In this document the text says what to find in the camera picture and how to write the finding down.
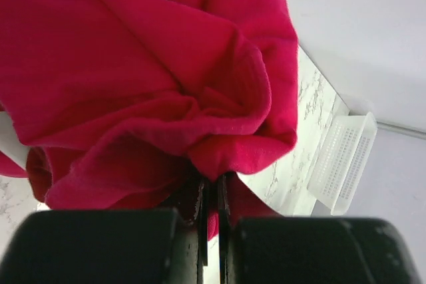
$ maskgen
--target marble countertop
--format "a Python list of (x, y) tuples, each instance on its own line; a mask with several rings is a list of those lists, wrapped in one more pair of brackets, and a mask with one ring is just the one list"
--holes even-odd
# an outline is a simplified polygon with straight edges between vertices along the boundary
[[(292, 152), (265, 170), (242, 181), (271, 208), (283, 215), (310, 215), (316, 199), (306, 190), (321, 145), (334, 116), (349, 110), (330, 83), (299, 51), (298, 142)], [(31, 212), (43, 209), (25, 179), (0, 176), (0, 256), (17, 225)], [(209, 243), (205, 283), (219, 283), (218, 239)]]

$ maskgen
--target white wall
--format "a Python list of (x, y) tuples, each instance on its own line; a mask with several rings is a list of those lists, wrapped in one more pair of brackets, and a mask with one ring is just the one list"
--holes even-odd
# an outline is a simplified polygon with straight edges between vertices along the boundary
[(352, 109), (426, 131), (426, 0), (288, 0), (302, 47)]
[(426, 279), (426, 140), (379, 130), (348, 215), (380, 217), (403, 235)]

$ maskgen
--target white object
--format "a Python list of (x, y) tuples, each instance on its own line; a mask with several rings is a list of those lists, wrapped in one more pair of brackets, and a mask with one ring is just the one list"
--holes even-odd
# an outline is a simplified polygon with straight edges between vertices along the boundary
[(25, 170), (29, 147), (20, 143), (11, 117), (0, 112), (0, 152)]
[(349, 208), (376, 133), (370, 112), (334, 118), (308, 184), (309, 192), (332, 215), (342, 215)]

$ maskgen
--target laundry basket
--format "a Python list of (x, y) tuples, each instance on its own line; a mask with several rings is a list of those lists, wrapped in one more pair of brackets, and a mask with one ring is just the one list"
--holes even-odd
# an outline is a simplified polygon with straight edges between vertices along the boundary
[(308, 191), (332, 215), (344, 214), (349, 208), (376, 132), (372, 113), (334, 118), (308, 183)]

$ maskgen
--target crumpled cloth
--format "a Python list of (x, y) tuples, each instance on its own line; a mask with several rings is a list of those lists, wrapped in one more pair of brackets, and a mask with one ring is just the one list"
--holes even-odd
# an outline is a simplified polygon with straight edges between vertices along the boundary
[(0, 0), (0, 103), (39, 201), (153, 208), (294, 147), (297, 47), (286, 0)]

